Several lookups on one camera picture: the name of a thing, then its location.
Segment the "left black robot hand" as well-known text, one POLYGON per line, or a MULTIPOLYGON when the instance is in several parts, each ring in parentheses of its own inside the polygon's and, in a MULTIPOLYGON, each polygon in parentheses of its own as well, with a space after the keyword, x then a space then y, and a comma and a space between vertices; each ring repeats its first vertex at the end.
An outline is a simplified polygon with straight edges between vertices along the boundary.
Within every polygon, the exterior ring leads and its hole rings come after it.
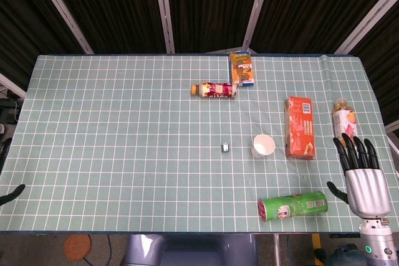
MULTIPOLYGON (((6 161, 7 154, 9 152, 9 148, 12 142, 12 138, 7 138, 1 142, 1 157, 0 157, 0 164, 1 164, 1 171, 4 167, 4 163, 6 161)), ((3 206, 13 200, 15 200, 25 189, 25 184, 18 185, 13 192, 3 195, 0 197, 0 206, 3 206)))

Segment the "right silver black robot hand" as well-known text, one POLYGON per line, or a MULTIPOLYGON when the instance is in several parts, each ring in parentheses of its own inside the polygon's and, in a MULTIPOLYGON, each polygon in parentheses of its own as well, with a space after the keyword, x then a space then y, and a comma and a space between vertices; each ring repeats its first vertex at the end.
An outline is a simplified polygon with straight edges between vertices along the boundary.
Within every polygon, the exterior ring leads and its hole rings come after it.
POLYGON ((349 205, 362 219, 381 219, 391 211, 390 193, 375 147, 371 141, 342 134, 342 141, 333 138, 345 177, 346 191, 329 181, 330 192, 349 205))

